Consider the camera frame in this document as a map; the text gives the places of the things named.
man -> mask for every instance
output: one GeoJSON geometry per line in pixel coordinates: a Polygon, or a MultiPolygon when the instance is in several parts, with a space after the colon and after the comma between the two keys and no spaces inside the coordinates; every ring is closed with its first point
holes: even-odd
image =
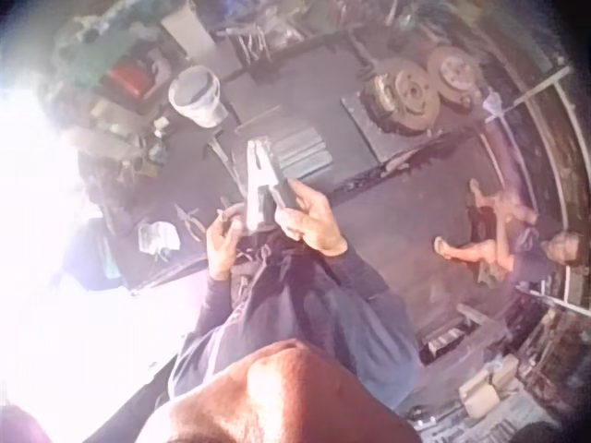
{"type": "Polygon", "coordinates": [[[537,214],[522,205],[509,193],[485,197],[478,182],[470,181],[476,208],[492,208],[496,217],[496,238],[480,243],[453,247],[441,237],[434,243],[435,252],[446,259],[481,263],[493,277],[502,281],[544,281],[559,265],[575,264],[583,254],[583,241],[578,233],[563,231],[561,224],[550,216],[537,214]],[[527,228],[510,250],[506,222],[516,219],[527,228]]]}
{"type": "Polygon", "coordinates": [[[171,376],[173,399],[139,442],[420,441],[392,412],[418,367],[402,298],[344,239],[327,198],[290,185],[302,210],[276,221],[292,240],[266,256],[234,312],[244,225],[230,211],[208,230],[208,293],[171,376]]]}

brake rotor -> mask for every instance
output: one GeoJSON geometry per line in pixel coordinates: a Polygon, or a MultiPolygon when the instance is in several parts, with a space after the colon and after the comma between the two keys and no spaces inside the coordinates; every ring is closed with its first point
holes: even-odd
{"type": "Polygon", "coordinates": [[[440,98],[427,72],[410,60],[389,60],[391,68],[369,81],[366,106],[384,130],[394,124],[406,131],[433,127],[440,113],[440,98]]]}
{"type": "Polygon", "coordinates": [[[482,105],[482,71],[465,51],[453,46],[436,48],[428,58],[427,71],[446,102],[466,112],[482,105]]]}

garage floor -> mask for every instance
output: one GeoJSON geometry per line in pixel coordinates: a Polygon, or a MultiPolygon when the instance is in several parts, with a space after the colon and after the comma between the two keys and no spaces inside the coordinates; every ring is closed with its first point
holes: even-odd
{"type": "Polygon", "coordinates": [[[475,138],[447,158],[395,176],[334,209],[361,256],[406,300],[419,337],[448,321],[462,301],[490,314],[503,304],[500,293],[476,286],[466,265],[432,250],[437,235],[457,244],[469,240],[464,208],[471,177],[485,193],[499,190],[492,164],[475,138]]]}

bare foot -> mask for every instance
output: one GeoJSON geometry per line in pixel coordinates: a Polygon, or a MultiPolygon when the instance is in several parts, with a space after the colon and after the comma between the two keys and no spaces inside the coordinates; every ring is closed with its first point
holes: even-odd
{"type": "Polygon", "coordinates": [[[450,260],[452,258],[452,256],[448,252],[450,250],[450,246],[441,237],[437,237],[435,239],[435,241],[433,242],[433,249],[437,254],[439,254],[446,260],[450,260]]]}
{"type": "Polygon", "coordinates": [[[484,196],[482,195],[482,191],[480,190],[480,183],[476,180],[476,178],[470,180],[469,186],[470,192],[472,192],[472,194],[474,195],[474,203],[476,207],[480,209],[483,206],[487,206],[486,199],[484,198],[484,196]]]}

white bucket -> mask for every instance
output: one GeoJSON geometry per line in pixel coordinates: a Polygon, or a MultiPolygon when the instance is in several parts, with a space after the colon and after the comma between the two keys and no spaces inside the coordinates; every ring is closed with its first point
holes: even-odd
{"type": "Polygon", "coordinates": [[[228,111],[220,102],[220,80],[205,66],[192,66],[170,85],[168,100],[201,127],[219,125],[228,111]]]}

